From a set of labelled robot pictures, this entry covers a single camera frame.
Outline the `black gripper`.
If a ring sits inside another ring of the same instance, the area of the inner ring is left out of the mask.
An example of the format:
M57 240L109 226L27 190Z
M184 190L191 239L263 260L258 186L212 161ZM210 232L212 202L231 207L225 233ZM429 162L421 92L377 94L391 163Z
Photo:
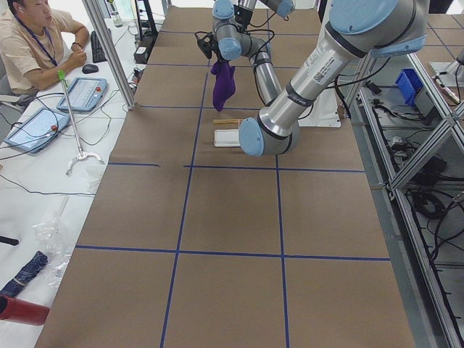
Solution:
M196 43L206 58L211 59L218 55L218 42L213 32L196 32Z

